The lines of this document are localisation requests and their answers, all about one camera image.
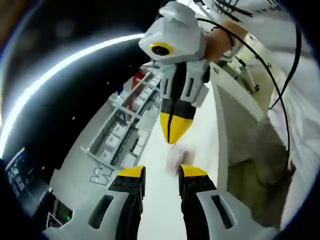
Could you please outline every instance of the person's arm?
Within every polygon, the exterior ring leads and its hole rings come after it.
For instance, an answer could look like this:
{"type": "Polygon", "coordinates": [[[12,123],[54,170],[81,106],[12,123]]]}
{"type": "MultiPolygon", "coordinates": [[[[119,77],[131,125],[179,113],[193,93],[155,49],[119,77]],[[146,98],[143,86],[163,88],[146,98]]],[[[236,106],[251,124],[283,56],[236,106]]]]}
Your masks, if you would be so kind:
{"type": "MultiPolygon", "coordinates": [[[[229,21],[223,20],[221,25],[225,28],[232,31],[234,34],[238,35],[240,38],[244,39],[247,35],[247,31],[243,29],[241,26],[229,21]]],[[[207,34],[206,36],[206,49],[204,58],[217,62],[223,56],[223,54],[232,48],[232,44],[230,42],[230,38],[228,34],[220,29],[215,28],[212,32],[207,34]]],[[[233,40],[233,44],[236,45],[236,39],[231,37],[233,40]]]]}

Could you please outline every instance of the dark wall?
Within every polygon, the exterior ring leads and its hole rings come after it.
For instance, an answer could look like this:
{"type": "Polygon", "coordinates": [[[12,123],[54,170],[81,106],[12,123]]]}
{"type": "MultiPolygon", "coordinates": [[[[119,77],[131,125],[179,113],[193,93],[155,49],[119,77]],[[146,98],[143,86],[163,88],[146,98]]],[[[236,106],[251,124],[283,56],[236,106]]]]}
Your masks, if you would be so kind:
{"type": "MultiPolygon", "coordinates": [[[[35,81],[35,76],[53,66],[51,62],[57,63],[60,56],[76,52],[77,47],[81,50],[89,42],[145,32],[163,2],[44,1],[23,29],[10,59],[3,90],[4,122],[17,97],[35,81]],[[57,36],[57,25],[65,21],[72,23],[72,33],[61,38],[57,36]]],[[[138,40],[131,40],[87,55],[58,72],[24,106],[3,159],[9,161],[26,147],[38,165],[45,166],[49,179],[97,110],[148,60],[138,40]]]]}

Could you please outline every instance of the white cloth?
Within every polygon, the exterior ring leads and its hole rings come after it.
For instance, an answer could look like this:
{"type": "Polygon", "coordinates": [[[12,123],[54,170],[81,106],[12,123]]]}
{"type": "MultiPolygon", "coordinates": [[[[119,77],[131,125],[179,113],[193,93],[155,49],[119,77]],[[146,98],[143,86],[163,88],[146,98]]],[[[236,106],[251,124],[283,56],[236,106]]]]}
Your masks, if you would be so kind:
{"type": "MultiPolygon", "coordinates": [[[[228,18],[253,34],[270,52],[274,62],[287,76],[292,68],[296,50],[295,23],[288,12],[282,10],[275,0],[231,0],[230,4],[250,13],[245,15],[237,10],[224,7],[222,13],[217,5],[213,14],[219,19],[228,18]]],[[[280,79],[282,87],[286,77],[280,79]]],[[[278,98],[272,94],[271,103],[278,98]]],[[[289,189],[282,216],[282,226],[296,214],[308,195],[320,166],[320,78],[319,68],[312,58],[311,48],[302,36],[301,57],[293,78],[284,96],[290,130],[290,152],[296,173],[289,189]]],[[[288,135],[280,101],[268,111],[268,116],[282,142],[288,147],[288,135]]]]}

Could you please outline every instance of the light strip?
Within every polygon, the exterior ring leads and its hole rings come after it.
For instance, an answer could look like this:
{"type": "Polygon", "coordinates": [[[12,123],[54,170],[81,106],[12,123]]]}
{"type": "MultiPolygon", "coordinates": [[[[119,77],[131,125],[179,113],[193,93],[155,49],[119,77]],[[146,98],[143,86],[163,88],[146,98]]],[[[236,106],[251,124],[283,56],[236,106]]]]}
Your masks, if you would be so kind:
{"type": "Polygon", "coordinates": [[[46,82],[48,81],[53,75],[55,75],[57,72],[59,72],[61,69],[67,67],[69,64],[73,63],[74,61],[91,54],[97,50],[103,49],[105,47],[109,47],[114,44],[122,43],[129,40],[134,39],[140,39],[144,36],[144,33],[140,34],[134,34],[134,35],[128,35],[128,36],[122,36],[118,38],[114,38],[108,41],[104,41],[102,43],[93,45],[91,47],[88,47],[84,50],[81,50],[63,61],[59,62],[57,65],[55,65],[53,68],[51,68],[49,71],[47,71],[45,74],[43,74],[38,80],[36,80],[31,86],[29,86],[23,94],[18,98],[16,101],[13,109],[11,110],[7,120],[5,121],[0,137],[0,158],[3,157],[4,150],[6,147],[6,143],[8,140],[8,136],[10,134],[11,129],[13,128],[17,117],[19,113],[21,112],[24,105],[27,103],[27,101],[31,98],[31,96],[46,82]]]}

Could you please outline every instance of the wire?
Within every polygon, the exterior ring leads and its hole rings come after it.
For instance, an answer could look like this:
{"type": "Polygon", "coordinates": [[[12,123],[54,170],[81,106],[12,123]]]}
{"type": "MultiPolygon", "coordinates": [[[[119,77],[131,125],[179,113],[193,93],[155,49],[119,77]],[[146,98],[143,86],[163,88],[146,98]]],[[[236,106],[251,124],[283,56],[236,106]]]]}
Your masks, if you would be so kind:
{"type": "Polygon", "coordinates": [[[279,95],[279,97],[277,98],[277,100],[272,104],[272,106],[269,108],[269,110],[271,110],[279,101],[280,98],[282,98],[289,81],[292,79],[292,76],[294,75],[294,73],[297,70],[298,64],[299,64],[299,60],[300,60],[300,56],[301,56],[301,48],[302,48],[302,35],[301,35],[301,31],[298,29],[298,26],[295,25],[295,35],[296,35],[296,47],[295,47],[295,56],[294,56],[294,61],[293,61],[293,65],[292,68],[288,74],[287,79],[284,82],[282,91],[281,91],[281,95],[279,95]]]}
{"type": "Polygon", "coordinates": [[[274,88],[276,90],[276,92],[278,93],[279,95],[279,100],[281,102],[281,105],[282,105],[282,108],[283,108],[283,114],[284,114],[284,119],[285,119],[285,125],[286,125],[286,131],[287,131],[287,135],[288,135],[288,149],[287,149],[287,156],[288,156],[288,159],[289,159],[289,156],[290,156],[290,132],[289,132],[289,121],[288,121],[288,115],[287,115],[287,111],[286,111],[286,107],[285,107],[285,104],[284,104],[284,101],[282,99],[282,95],[280,93],[280,90],[279,90],[279,87],[276,83],[276,80],[274,78],[274,76],[272,75],[270,69],[268,68],[268,65],[265,63],[265,61],[262,59],[262,57],[255,51],[252,49],[252,47],[250,47],[241,37],[239,37],[238,35],[234,34],[232,31],[230,31],[229,29],[225,28],[224,26],[214,22],[214,21],[211,21],[211,20],[208,20],[208,19],[204,19],[204,18],[197,18],[198,21],[201,21],[201,22],[206,22],[206,23],[209,23],[209,24],[213,24],[213,25],[216,25],[218,28],[224,30],[225,32],[229,33],[231,36],[233,36],[234,38],[236,38],[239,42],[241,42],[244,46],[246,46],[253,54],[254,56],[262,63],[262,65],[264,66],[265,70],[267,71],[267,73],[269,74],[273,84],[274,84],[274,88]]]}

